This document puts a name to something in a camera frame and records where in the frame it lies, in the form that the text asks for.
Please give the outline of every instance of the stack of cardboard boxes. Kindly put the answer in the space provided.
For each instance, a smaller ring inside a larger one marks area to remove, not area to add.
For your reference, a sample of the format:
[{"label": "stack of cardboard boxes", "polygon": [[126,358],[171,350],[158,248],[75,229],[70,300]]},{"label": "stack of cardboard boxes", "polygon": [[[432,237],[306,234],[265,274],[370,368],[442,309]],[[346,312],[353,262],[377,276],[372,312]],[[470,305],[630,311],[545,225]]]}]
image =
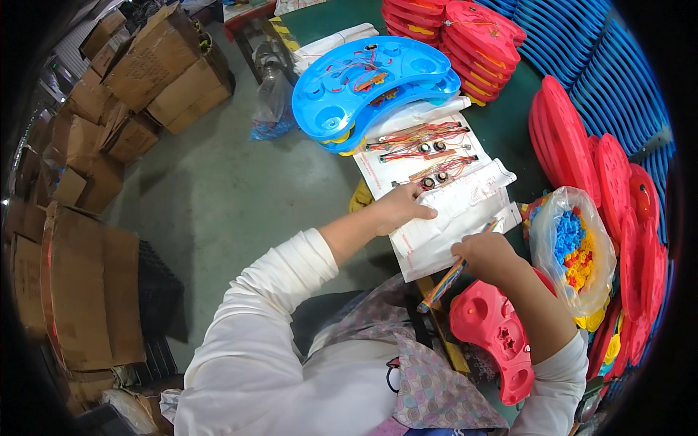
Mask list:
[{"label": "stack of cardboard boxes", "polygon": [[129,36],[114,12],[80,47],[91,67],[58,114],[35,118],[8,199],[5,249],[28,337],[47,340],[66,402],[89,408],[111,368],[144,361],[138,236],[96,216],[124,170],[231,94],[228,63],[175,3]]}]

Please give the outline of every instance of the worker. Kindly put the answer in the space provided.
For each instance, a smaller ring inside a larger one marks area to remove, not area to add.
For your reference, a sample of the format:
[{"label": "worker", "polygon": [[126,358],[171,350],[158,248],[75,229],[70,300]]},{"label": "worker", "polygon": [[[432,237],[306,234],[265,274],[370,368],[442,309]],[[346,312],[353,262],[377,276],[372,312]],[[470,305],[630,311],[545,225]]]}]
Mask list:
[{"label": "worker", "polygon": [[[175,434],[505,433],[506,421],[475,386],[415,340],[398,298],[410,288],[401,276],[323,329],[304,363],[294,353],[290,314],[303,300],[374,237],[436,217],[415,202],[420,193],[414,183],[398,186],[364,209],[300,232],[230,282],[184,374]],[[503,235],[466,236],[452,253],[504,293],[526,331],[535,381],[509,434],[568,434],[588,365],[572,316]]]}]

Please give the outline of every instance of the patterned apron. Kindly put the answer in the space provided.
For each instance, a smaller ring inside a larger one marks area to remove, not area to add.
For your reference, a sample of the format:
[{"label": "patterned apron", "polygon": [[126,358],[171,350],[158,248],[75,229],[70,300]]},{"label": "patterned apron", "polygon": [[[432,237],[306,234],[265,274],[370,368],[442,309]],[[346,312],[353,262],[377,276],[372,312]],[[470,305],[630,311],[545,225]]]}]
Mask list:
[{"label": "patterned apron", "polygon": [[[407,428],[508,429],[507,421],[468,378],[443,356],[417,342],[405,295],[416,292],[398,274],[372,291],[329,331],[325,346],[357,339],[394,336],[399,353],[400,389],[388,421]],[[382,427],[374,434],[386,434]]]}]

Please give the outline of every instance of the clear plastic bag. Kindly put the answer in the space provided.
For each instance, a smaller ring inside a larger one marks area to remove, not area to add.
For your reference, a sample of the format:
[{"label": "clear plastic bag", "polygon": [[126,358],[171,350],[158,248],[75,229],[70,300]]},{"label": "clear plastic bag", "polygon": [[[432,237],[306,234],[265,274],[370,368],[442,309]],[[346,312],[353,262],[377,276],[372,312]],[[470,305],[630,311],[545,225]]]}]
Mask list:
[{"label": "clear plastic bag", "polygon": [[293,87],[283,73],[266,67],[264,80],[257,89],[250,141],[270,140],[298,127],[291,110],[292,94]]},{"label": "clear plastic bag", "polygon": [[[567,283],[565,267],[558,263],[554,249],[557,228],[563,214],[578,207],[593,239],[593,269],[579,293]],[[592,315],[601,309],[611,291],[616,254],[601,217],[586,191],[562,186],[555,190],[537,213],[528,231],[533,266],[555,287],[558,299],[573,316]]]}]

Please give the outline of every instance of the white long sleeve shirt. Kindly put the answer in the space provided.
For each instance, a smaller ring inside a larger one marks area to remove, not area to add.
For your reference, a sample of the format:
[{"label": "white long sleeve shirt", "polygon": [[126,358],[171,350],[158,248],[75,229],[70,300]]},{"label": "white long sleeve shirt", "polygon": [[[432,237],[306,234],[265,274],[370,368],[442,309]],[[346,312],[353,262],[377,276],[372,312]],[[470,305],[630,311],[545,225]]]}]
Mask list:
[{"label": "white long sleeve shirt", "polygon": [[[398,380],[386,380],[386,363],[398,355],[395,343],[349,340],[320,348],[303,365],[293,351],[290,314],[337,272],[325,240],[310,229],[230,282],[184,375],[176,436],[360,436],[393,415],[388,383]],[[568,434],[587,365],[577,334],[533,366],[531,395],[510,435]]]}]

